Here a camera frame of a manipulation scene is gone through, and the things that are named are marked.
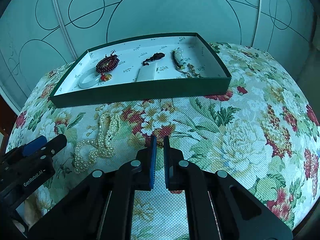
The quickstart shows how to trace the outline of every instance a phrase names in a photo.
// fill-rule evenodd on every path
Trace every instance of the floral cushion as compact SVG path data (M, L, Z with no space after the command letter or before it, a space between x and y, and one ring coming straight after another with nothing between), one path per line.
M210 45L232 74L225 95L56 109L48 95L71 64L39 81L17 119L8 150L39 135L48 140L66 135L67 146L53 158L56 174L35 192L42 214L93 169L118 169L156 135L155 188L136 192L132 239L188 239L184 192L169 192L164 184L163 137L169 135L185 159L206 171L226 170L287 226L298 225L319 197L319 122L270 54L228 43ZM121 129L112 140L116 154L76 174L74 147L96 138L105 111L120 116Z

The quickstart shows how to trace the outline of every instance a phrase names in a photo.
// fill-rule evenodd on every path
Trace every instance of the pearl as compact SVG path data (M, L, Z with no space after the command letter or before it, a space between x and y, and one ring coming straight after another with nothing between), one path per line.
M104 136L105 130L105 120L110 117L110 124L107 129L107 134ZM74 166L75 173L79 174L86 171L89 167L92 167L96 164L97 158L109 158L115 154L115 147L111 145L110 140L113 139L114 135L119 132L120 129L120 117L117 114L109 114L105 112L101 115L99 121L99 130L97 139L85 139L80 141L75 147L75 157L74 157ZM80 149L84 145L92 145L95 147L95 150L89 152L88 161L85 161L80 155Z

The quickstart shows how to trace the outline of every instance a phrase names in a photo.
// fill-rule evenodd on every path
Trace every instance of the jewelry tray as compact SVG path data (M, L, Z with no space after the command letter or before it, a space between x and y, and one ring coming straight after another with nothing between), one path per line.
M186 74L177 70L172 51L178 47L184 50L184 60L194 66L201 78L187 78ZM87 89L80 88L78 83L81 75L95 68L112 51L120 60L118 66L109 72L112 78ZM165 54L160 60L149 62L157 63L156 79L137 82L142 62L156 52ZM189 68L183 71L191 73ZM221 95L226 93L230 80L231 74L224 63L198 33L161 33L88 49L57 83L50 100L60 108L152 98Z

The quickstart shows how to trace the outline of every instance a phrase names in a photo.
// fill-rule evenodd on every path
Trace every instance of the white wall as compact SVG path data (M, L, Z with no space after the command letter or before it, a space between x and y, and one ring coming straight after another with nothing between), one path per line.
M308 99L318 120L320 120L320 51L314 47L311 49L306 65L301 72L297 84Z

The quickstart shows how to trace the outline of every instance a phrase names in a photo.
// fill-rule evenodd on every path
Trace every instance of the dark bead necklace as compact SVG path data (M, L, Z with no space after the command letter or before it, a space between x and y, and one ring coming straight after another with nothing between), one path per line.
M149 65L149 63L147 63L147 62L161 59L161 58L163 58L164 56L165 56L164 53L157 52L157 53L153 54L153 56L152 56L151 58L147 58L146 60L144 60L144 61L142 62L142 65L143 65L143 66Z
M97 73L101 74L101 79L104 81L104 73L105 72L109 72L111 70L114 70L118 63L119 63L119 59L118 59L118 55L114 54L115 51L113 51L110 56L107 56L105 58L103 58L102 60L100 60L98 62L98 64L96 65L96 71Z

